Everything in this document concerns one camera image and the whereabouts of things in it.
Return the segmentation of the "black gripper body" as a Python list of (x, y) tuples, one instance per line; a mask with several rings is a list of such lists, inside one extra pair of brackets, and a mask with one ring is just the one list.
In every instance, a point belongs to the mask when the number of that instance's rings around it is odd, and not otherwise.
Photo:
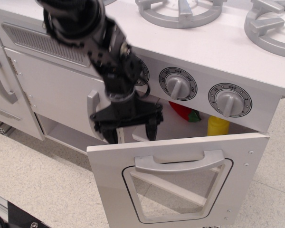
[(163, 121), (163, 106), (138, 98), (136, 95), (127, 101), (111, 102), (110, 105), (91, 115), (95, 129), (117, 129), (120, 127), (146, 125), (149, 119), (156, 119), (157, 126)]

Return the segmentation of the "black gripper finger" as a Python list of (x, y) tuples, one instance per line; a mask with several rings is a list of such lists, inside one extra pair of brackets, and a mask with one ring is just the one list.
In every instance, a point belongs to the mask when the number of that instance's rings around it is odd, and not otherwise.
[(157, 120), (149, 119), (148, 123), (145, 125), (146, 135), (149, 141), (155, 141), (157, 135)]
[(118, 136), (116, 129), (103, 128), (101, 130), (103, 137), (109, 144), (118, 144)]

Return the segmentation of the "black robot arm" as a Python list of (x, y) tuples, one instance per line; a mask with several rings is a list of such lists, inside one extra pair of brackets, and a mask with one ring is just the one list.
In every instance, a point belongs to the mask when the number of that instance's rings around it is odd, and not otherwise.
[(91, 114), (94, 128), (110, 144), (118, 142), (117, 129), (144, 125), (154, 141), (162, 122), (162, 105), (146, 102), (135, 86), (143, 81), (143, 62), (132, 52), (100, 0), (41, 0), (47, 33), (58, 43), (88, 56), (102, 77), (110, 105)]

